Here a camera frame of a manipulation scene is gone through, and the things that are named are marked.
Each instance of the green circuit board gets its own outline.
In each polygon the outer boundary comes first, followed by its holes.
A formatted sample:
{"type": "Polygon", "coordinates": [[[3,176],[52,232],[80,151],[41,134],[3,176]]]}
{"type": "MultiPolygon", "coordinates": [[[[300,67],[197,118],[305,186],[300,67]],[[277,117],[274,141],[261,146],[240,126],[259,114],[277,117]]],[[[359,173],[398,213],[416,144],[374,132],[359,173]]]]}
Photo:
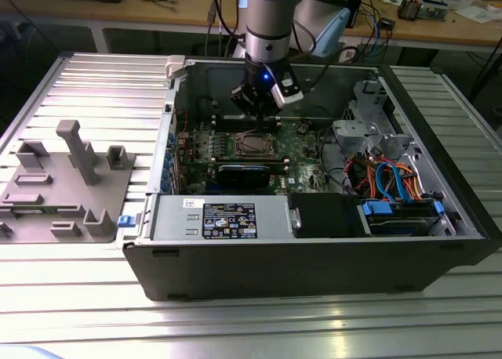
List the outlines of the green circuit board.
{"type": "Polygon", "coordinates": [[[268,186],[253,189],[253,194],[331,191],[318,159],[318,131],[310,130],[305,121],[284,121],[274,134],[215,132],[200,124],[180,141],[182,192],[235,194],[220,189],[216,181],[218,166],[227,163],[270,167],[268,186]]]}

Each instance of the power supply label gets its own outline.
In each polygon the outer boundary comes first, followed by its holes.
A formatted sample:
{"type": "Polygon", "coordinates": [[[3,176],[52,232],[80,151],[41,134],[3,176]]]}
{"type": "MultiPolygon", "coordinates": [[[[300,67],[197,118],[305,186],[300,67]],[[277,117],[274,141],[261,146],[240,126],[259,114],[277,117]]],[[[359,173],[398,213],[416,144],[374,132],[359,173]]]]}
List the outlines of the power supply label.
{"type": "Polygon", "coordinates": [[[205,239],[256,239],[254,204],[204,204],[205,239]]]}

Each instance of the robotic arm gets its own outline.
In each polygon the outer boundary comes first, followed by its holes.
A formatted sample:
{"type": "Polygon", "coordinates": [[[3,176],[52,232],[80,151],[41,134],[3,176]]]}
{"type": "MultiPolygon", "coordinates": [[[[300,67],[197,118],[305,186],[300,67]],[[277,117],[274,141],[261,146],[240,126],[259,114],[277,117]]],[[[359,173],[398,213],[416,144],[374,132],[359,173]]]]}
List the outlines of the robotic arm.
{"type": "Polygon", "coordinates": [[[334,50],[350,16],[343,0],[341,3],[342,6],[329,0],[247,0],[244,81],[231,92],[231,99],[245,114],[256,117],[260,124],[264,117],[304,98],[287,59],[293,18],[298,16],[313,29],[318,42],[324,43],[317,55],[328,56],[327,49],[334,50]]]}

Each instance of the wooden workbench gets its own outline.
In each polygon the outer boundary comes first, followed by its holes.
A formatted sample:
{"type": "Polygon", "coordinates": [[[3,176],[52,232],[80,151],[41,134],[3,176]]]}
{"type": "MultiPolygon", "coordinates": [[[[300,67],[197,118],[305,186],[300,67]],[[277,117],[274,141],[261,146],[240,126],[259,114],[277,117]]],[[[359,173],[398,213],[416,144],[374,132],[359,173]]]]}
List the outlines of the wooden workbench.
{"type": "MultiPolygon", "coordinates": [[[[87,2],[79,0],[14,0],[34,22],[69,24],[89,27],[93,32],[96,48],[107,52],[104,28],[132,30],[206,32],[206,18],[212,0],[176,0],[167,9],[152,2],[122,0],[119,4],[87,2]]],[[[222,0],[225,21],[235,25],[235,0],[222,0]]],[[[418,46],[460,50],[488,50],[502,35],[502,21],[478,24],[456,13],[448,13],[446,21],[399,20],[397,6],[373,0],[382,16],[395,20],[391,45],[418,46]]],[[[22,20],[7,2],[0,0],[0,20],[22,20]]],[[[359,44],[371,36],[371,29],[364,16],[358,16],[356,25],[344,32],[344,41],[359,44]]]]}

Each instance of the desk clutter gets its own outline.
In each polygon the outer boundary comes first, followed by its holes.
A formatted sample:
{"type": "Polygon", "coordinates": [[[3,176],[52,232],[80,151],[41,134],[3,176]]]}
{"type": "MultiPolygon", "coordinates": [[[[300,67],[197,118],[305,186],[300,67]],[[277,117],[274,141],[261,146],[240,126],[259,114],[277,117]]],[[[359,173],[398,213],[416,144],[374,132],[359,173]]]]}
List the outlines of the desk clutter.
{"type": "Polygon", "coordinates": [[[449,11],[455,11],[478,23],[502,19],[502,7],[484,0],[384,0],[398,5],[401,20],[445,20],[449,11]]]}

